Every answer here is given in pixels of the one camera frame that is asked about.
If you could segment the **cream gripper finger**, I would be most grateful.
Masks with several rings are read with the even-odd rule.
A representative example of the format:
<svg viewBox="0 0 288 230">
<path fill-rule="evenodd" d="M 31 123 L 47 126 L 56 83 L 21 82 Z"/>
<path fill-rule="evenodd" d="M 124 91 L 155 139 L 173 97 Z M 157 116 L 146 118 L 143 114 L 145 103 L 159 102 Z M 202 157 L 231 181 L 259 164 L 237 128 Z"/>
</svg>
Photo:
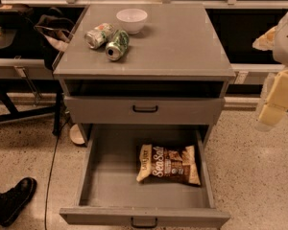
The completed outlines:
<svg viewBox="0 0 288 230">
<path fill-rule="evenodd" d="M 272 51 L 275 44 L 275 34 L 276 28 L 273 27 L 255 40 L 252 44 L 253 48 L 260 51 Z"/>
</svg>

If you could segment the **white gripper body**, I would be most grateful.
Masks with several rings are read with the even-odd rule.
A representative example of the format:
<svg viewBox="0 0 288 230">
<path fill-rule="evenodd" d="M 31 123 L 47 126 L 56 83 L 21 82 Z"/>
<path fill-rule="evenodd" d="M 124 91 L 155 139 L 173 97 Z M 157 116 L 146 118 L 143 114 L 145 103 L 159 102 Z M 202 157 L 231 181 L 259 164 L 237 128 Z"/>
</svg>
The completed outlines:
<svg viewBox="0 0 288 230">
<path fill-rule="evenodd" d="M 258 116 L 260 127 L 275 127 L 288 111 L 288 68 L 279 72 Z"/>
</svg>

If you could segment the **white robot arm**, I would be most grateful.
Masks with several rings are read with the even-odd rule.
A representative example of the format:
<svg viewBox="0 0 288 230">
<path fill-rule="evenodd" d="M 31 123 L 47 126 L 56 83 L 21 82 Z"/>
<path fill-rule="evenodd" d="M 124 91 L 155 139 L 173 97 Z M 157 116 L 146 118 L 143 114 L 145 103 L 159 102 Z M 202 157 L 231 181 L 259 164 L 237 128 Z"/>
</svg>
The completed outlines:
<svg viewBox="0 0 288 230">
<path fill-rule="evenodd" d="M 288 112 L 288 12 L 252 46 L 261 51 L 271 50 L 274 60 L 284 65 L 282 71 L 270 73 L 265 79 L 256 109 L 256 128 L 270 131 Z"/>
</svg>

